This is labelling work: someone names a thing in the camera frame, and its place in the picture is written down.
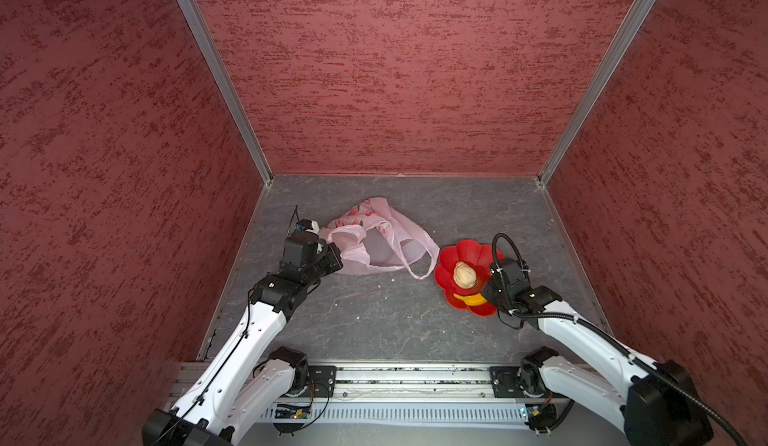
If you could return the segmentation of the pink plastic bag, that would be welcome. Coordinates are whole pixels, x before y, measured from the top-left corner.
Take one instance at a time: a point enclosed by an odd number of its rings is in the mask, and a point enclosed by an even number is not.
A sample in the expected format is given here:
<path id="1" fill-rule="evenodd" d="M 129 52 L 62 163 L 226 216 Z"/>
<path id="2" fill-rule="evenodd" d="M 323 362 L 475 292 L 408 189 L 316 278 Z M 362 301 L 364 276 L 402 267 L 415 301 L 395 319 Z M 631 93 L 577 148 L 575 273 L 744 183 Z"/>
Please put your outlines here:
<path id="1" fill-rule="evenodd" d="M 439 246 L 418 224 L 374 197 L 320 229 L 320 237 L 341 253 L 341 273 L 369 276 L 404 270 L 416 280 L 435 270 Z"/>

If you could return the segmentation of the yellow fake banana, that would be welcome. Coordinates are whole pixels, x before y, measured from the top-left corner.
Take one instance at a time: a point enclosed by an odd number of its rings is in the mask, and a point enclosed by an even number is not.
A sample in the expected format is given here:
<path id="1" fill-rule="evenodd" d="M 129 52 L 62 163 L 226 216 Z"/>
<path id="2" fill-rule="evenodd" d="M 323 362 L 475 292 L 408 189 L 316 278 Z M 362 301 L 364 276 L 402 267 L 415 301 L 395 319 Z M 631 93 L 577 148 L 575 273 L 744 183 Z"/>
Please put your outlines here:
<path id="1" fill-rule="evenodd" d="M 461 296 L 454 294 L 453 297 L 468 307 L 479 307 L 488 303 L 488 301 L 481 294 L 474 294 L 471 296 Z"/>

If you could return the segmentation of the beige fake fruit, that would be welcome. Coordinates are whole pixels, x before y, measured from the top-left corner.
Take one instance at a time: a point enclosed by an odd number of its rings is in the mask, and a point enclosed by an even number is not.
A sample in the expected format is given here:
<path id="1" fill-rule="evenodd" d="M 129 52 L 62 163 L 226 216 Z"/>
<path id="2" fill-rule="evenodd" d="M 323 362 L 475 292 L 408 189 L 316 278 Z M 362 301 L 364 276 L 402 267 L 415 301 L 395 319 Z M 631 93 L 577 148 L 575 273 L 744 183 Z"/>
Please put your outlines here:
<path id="1" fill-rule="evenodd" d="M 459 261 L 453 270 L 453 281 L 462 290 L 473 289 L 478 282 L 477 272 L 471 265 Z"/>

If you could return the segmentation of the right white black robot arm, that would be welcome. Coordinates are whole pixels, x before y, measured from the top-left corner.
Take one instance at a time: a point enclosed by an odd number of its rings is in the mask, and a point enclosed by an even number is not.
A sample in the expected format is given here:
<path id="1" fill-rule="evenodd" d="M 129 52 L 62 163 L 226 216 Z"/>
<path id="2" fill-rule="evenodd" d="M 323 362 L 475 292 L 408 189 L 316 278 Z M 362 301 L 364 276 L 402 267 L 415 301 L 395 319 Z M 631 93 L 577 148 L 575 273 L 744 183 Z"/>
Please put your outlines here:
<path id="1" fill-rule="evenodd" d="M 660 363 L 584 319 L 551 289 L 532 288 L 521 260 L 495 259 L 481 295 L 498 312 L 559 341 L 581 368 L 548 347 L 524 357 L 515 385 L 528 397 L 562 395 L 623 432 L 632 445 L 704 445 L 720 428 L 737 445 L 743 436 L 698 395 L 678 363 Z"/>

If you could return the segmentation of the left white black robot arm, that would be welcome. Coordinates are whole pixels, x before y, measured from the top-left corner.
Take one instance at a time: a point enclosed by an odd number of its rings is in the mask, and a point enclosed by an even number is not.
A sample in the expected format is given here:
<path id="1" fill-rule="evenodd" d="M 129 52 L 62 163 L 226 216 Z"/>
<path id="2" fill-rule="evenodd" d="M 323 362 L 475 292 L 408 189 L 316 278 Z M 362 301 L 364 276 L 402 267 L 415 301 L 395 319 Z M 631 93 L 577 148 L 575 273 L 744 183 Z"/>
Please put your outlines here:
<path id="1" fill-rule="evenodd" d="M 316 234 L 286 239 L 278 272 L 251 287 L 239 325 L 194 385 L 169 410 L 150 415 L 143 444 L 237 445 L 276 400 L 303 392 L 305 354 L 280 348 L 262 355 L 311 288 L 342 267 L 339 248 Z"/>

